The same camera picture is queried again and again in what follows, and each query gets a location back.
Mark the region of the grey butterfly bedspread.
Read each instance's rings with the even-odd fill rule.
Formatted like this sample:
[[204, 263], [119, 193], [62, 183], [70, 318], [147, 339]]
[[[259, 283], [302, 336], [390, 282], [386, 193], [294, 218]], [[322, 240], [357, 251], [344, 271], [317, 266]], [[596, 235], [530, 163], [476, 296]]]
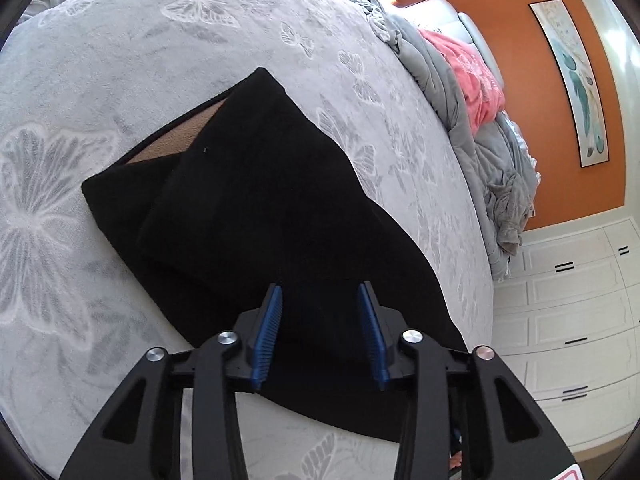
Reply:
[[57, 476], [128, 370], [186, 342], [81, 183], [262, 67], [431, 263], [469, 347], [494, 286], [468, 185], [419, 86], [345, 0], [37, 0], [1, 51], [1, 413]]

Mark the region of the black pants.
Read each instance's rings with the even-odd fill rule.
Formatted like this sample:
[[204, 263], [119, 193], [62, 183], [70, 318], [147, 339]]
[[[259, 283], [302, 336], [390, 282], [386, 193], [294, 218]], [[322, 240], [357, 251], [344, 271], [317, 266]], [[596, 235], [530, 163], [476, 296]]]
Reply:
[[212, 99], [183, 152], [122, 156], [85, 180], [96, 225], [193, 347], [283, 292], [262, 395], [363, 436], [397, 441], [404, 386], [380, 390], [364, 352], [357, 289], [442, 346], [461, 350], [418, 245], [366, 195], [347, 155], [266, 70]]

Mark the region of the pink blanket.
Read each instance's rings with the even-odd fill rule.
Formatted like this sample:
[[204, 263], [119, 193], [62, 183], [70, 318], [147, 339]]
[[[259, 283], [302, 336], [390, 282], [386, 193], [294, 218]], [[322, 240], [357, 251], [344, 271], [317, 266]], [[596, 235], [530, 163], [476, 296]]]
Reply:
[[477, 48], [440, 32], [419, 29], [419, 34], [440, 53], [454, 72], [468, 110], [472, 136], [476, 136], [480, 127], [493, 122], [506, 105], [506, 96], [497, 78]]

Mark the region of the framed feather wall painting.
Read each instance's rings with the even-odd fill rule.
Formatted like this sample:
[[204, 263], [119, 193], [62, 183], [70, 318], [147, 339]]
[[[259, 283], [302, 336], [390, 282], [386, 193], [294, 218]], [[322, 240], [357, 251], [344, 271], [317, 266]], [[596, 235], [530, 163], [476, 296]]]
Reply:
[[599, 88], [589, 55], [570, 12], [562, 0], [529, 5], [558, 66], [576, 131], [582, 168], [603, 164], [608, 156], [608, 136]]

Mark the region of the grey crumpled duvet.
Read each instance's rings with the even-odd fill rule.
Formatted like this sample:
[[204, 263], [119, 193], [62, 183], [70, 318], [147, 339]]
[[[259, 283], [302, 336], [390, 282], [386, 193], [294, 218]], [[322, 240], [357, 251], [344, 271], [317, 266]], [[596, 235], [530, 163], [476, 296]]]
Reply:
[[503, 280], [518, 255], [538, 188], [537, 171], [518, 126], [500, 110], [474, 132], [471, 107], [445, 55], [405, 18], [387, 13], [376, 0], [352, 2], [413, 76], [445, 127], [469, 187], [491, 276]]

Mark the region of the white upholstered headboard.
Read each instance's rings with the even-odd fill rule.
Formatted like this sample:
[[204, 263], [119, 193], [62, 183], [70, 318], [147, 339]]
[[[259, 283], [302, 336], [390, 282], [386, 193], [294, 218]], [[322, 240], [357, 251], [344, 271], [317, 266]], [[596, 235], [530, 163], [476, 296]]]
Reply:
[[504, 80], [485, 37], [468, 14], [459, 12], [447, 0], [424, 0], [397, 8], [397, 13], [418, 29], [428, 29], [473, 46], [495, 76], [501, 88]]

